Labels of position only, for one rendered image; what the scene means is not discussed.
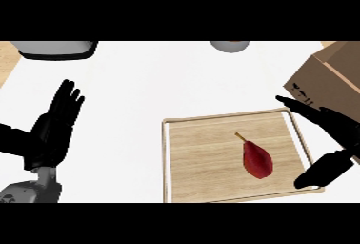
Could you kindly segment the red pear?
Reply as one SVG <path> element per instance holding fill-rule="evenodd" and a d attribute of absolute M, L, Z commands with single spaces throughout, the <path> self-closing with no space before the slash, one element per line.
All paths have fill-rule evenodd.
<path fill-rule="evenodd" d="M 263 179 L 273 173 L 273 160 L 269 152 L 245 137 L 235 134 L 244 141 L 244 167 L 248 173 Z"/>

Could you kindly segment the brown cardboard box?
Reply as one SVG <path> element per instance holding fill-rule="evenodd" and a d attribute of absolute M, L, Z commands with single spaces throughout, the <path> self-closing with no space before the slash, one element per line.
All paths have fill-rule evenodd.
<path fill-rule="evenodd" d="M 360 41 L 338 41 L 318 51 L 285 83 L 293 97 L 360 123 Z"/>

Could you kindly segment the wooden tray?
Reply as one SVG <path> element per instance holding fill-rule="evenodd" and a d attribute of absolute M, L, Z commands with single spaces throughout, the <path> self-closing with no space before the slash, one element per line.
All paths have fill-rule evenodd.
<path fill-rule="evenodd" d="M 259 179 L 244 167 L 244 143 L 271 153 L 273 173 Z M 287 108 L 260 112 L 169 118 L 163 124 L 164 202 L 241 202 L 304 193 L 294 187 L 315 164 Z"/>

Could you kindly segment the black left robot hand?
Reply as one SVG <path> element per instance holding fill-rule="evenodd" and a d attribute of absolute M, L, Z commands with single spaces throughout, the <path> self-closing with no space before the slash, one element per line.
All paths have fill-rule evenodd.
<path fill-rule="evenodd" d="M 64 161 L 83 102 L 76 82 L 65 80 L 31 132 L 0 123 L 0 153 L 24 158 L 26 171 L 57 167 Z"/>

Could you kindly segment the pale wooden board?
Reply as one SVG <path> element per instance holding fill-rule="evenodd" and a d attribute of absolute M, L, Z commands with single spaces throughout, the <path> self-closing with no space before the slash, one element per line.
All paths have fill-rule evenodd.
<path fill-rule="evenodd" d="M 9 41 L 0 41 L 0 87 L 3 86 L 20 60 L 18 49 Z"/>

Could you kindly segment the grey round object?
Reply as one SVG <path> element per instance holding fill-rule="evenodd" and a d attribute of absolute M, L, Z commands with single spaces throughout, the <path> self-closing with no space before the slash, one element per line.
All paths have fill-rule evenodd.
<path fill-rule="evenodd" d="M 213 47 L 226 53 L 237 53 L 250 46 L 250 41 L 211 41 Z"/>

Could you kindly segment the grey appliance with black rim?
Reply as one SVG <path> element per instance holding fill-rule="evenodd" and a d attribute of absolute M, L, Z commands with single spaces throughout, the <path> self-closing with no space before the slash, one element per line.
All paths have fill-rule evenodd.
<path fill-rule="evenodd" d="M 21 56 L 31 60 L 68 61 L 93 56 L 98 41 L 12 41 Z"/>

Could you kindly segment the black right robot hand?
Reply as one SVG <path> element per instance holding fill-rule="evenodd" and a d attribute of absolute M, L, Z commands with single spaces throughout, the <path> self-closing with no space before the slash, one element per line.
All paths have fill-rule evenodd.
<path fill-rule="evenodd" d="M 360 123 L 330 108 L 315 109 L 300 101 L 279 95 L 276 99 L 293 112 L 322 127 L 344 148 L 324 155 L 294 181 L 297 189 L 309 186 L 325 187 L 355 165 L 350 158 L 353 156 L 360 158 Z"/>

